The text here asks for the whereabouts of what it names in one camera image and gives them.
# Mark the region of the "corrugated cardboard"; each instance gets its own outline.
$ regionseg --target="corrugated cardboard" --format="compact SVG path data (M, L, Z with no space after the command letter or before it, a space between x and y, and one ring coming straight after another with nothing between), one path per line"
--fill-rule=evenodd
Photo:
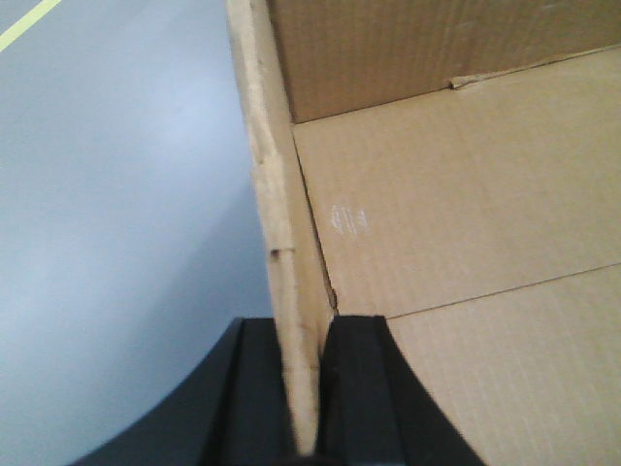
M621 266L389 320L490 466L621 464Z
M621 262L621 49L296 125L341 314Z
M338 312L490 466L621 464L621 2L228 1L300 452Z
M272 0L295 121L618 43L618 0Z

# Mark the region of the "torn cardboard edge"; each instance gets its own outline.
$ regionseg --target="torn cardboard edge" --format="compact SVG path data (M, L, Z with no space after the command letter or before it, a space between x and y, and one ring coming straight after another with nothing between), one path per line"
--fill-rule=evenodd
M529 63L525 66L518 66L516 68L511 68L504 71L494 71L492 73L481 73L476 75L469 76L456 76L455 78L451 78L450 80L450 88L451 89L460 89L466 85L473 83L480 83L482 81L492 80L494 78L499 78L500 76L510 75L512 73L518 73L520 71L530 70L531 68L538 68L539 66L550 65L552 63L557 63L559 61L565 61L572 58L578 58L579 56L590 55L592 53L598 53L600 51L612 50L621 47L621 44L615 44L613 46L600 47L598 49L579 51L577 53L562 53L558 55L552 55L544 60L537 61L535 63Z

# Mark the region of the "cardboard edge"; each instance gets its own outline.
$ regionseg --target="cardboard edge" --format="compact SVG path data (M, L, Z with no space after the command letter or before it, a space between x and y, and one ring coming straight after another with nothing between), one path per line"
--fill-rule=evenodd
M504 75L510 75L519 71L530 70L531 68L538 68L539 66L550 65L558 61L565 61L571 58L578 58L579 56L590 55L592 53L598 53L600 51L612 50L621 47L621 44L614 44L612 46L600 47L598 49L579 51L577 53L561 53L558 55L552 55L544 60L537 61L535 63L529 63L528 65L518 66L516 68L510 68L503 71L494 71L491 73L481 73L468 76L456 76L450 79L450 88L460 89L468 84L480 83L481 81L492 80Z
M335 310L313 233L266 0L227 0L231 49L268 252L272 306L294 438L314 450L319 354Z

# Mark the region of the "cardboard seam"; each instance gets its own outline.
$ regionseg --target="cardboard seam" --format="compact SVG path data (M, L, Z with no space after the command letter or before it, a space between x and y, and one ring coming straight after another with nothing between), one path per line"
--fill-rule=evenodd
M520 286L515 286L513 288L507 288L507 289L503 289L503 290L500 290L500 291L494 291L492 293L481 294L480 296L476 296L476 297L473 297L473 298L460 299L460 300L457 300L457 301L452 301L450 303L440 304L438 306L432 306L430 308L424 308L424 309L420 309L420 310L417 310L417 311L410 311L410 312L407 312L407 313L399 314L397 316L387 316L386 319L387 320L392 320L392 319L396 319L396 318L400 318L400 317L407 317L407 316L413 316L413 315L420 314L420 313L427 313L427 312L435 311L435 310L438 310L438 309L448 308L450 306L456 306L458 304L468 303L470 301L476 301L478 299L489 298L491 296L497 296L499 294L509 293L509 292L517 291L517 290L524 289L524 288L530 288L530 287L537 286L537 285L540 285L540 284L557 282L557 281L562 280L562 279L568 279L570 277L577 277L579 275L585 275L585 274L589 274L591 272L598 272L600 270L611 269L611 268L618 267L618 266L621 266L621 262L615 262L615 263L612 263L612 264L606 264L606 265L602 265L600 267L595 267L593 269L581 270L581 271L578 271L578 272L573 272L571 274L566 274L566 275L561 275L559 277L554 277L552 279L541 280L539 282L526 283L526 284L522 284Z
M470 84L481 83L483 81L493 80L501 76L511 75L513 73L519 73L520 71L532 70L534 68L539 68L541 66L551 65L553 63L559 63L562 61L571 60L572 58L578 58L580 56L586 56L586 55L591 55L593 53L599 53L601 51L613 50L619 47L621 47L621 44L614 44L612 46L601 47L598 49L579 51L577 53L563 53L563 54L558 54L558 55L552 55L549 58L545 58L544 60L540 60L535 63L530 63L524 66L510 68L508 70L493 71L491 73L480 73L476 75L456 76L450 79L449 88L459 90Z
M326 286L326 292L328 293L328 300L330 307L334 311L335 315L339 315L339 299L337 291L332 287L332 280L330 279L330 271L326 262L326 256L323 251L323 245L321 244L321 238L319 237L319 230L317 229L317 222L315 220L314 208L312 206L311 197L309 195L309 186L304 174L304 168L302 167L302 160L300 160L300 152L298 151L298 143L295 139L295 133L293 132L294 124L291 125L291 134L293 135L293 146L295 148L295 156L298 162L298 169L300 170L300 176L302 177L302 186L304 187L304 195L309 206L310 212L310 224L312 225L312 236L314 237L317 251L319 253L319 259L321 260L321 270L323 271L323 280Z

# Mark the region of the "white marking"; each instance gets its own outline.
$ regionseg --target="white marking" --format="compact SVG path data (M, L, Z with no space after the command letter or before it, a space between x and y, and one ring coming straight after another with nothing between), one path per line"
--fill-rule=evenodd
M349 233L358 236L361 233L369 233L369 220L367 213L363 209L352 210L349 207L332 206L331 223L339 234Z
M332 226L334 226L339 233L343 234L343 222L341 221L341 213L339 211L339 206L337 206L336 204L332 206Z

